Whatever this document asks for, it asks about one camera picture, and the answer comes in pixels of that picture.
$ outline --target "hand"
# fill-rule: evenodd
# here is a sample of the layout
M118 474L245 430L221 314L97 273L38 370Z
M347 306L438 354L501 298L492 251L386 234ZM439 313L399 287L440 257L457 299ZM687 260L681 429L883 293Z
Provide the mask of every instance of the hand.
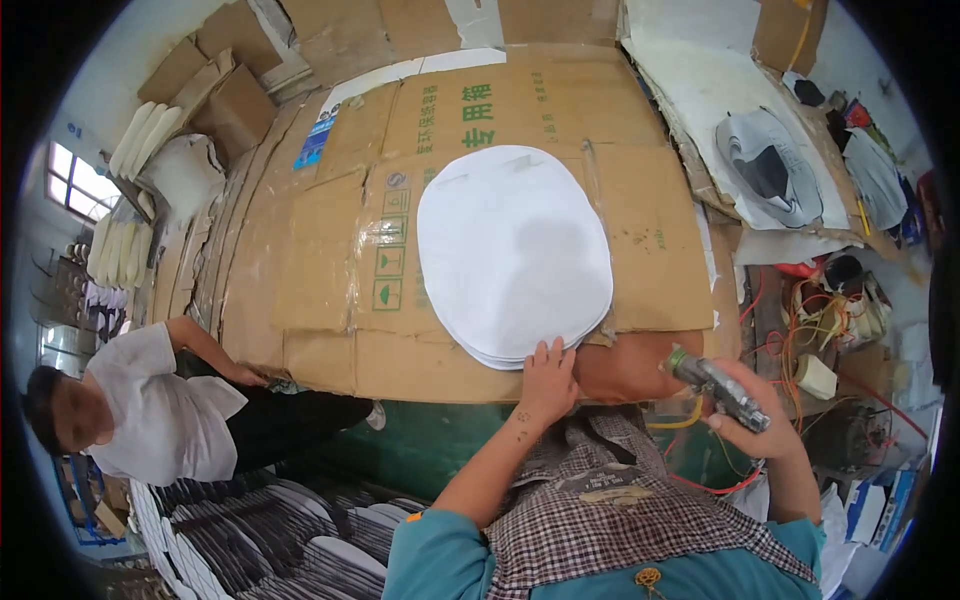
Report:
M798 449L804 452L804 443L783 412L780 397L774 387L738 362L725 358L718 358L714 362L717 367L736 379L747 394L756 400L760 410L770 418L770 426L763 433L754 433L728 415L714 413L709 417L701 417L701 420L721 438L754 458L777 459Z
M236 365L230 373L228 379L242 385L267 386L267 380L258 375L250 367Z
M573 380L573 348L564 353L564 339L557 338L548 350L546 342L537 344L533 356L523 362L523 396L514 414L520 420L532 420L544 429L566 415L580 394Z

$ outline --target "yellow pencil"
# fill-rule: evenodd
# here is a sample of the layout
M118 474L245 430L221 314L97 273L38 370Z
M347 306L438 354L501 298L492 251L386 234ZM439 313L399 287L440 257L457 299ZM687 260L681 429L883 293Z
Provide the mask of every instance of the yellow pencil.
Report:
M863 203L859 198L856 199L856 206L860 209L860 221L863 222L863 231L870 237L870 224L867 223L867 213L863 211Z

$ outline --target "black pants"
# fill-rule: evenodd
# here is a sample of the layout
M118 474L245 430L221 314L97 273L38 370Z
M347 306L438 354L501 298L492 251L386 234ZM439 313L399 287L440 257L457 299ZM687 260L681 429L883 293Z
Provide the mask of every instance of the black pants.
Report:
M237 448L234 473L267 467L325 442L365 419L373 408L372 400L353 396L312 391L280 394L229 383L248 401L227 419Z

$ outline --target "teal shirt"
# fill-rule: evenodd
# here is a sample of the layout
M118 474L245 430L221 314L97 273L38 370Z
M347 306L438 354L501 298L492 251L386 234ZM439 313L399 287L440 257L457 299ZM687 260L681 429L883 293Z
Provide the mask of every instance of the teal shirt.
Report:
M826 539L822 528L809 519L766 526L820 577L820 550ZM472 521L450 511L425 511L422 518L396 528L383 600L480 600L490 589L495 565ZM660 571L655 589L668 600L821 598L814 584L779 570L749 550L719 550L638 564L540 586L530 598L646 598L646 588L639 588L634 577L648 566Z

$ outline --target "white t-shirt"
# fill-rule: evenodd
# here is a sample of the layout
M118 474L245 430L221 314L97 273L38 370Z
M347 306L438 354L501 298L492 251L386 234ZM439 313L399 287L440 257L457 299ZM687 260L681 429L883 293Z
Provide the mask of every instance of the white t-shirt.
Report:
M247 399L220 377L174 375L177 362L165 324L116 337L86 369L113 414L113 438L86 449L104 473L155 486L179 477L233 477L237 450L227 419Z

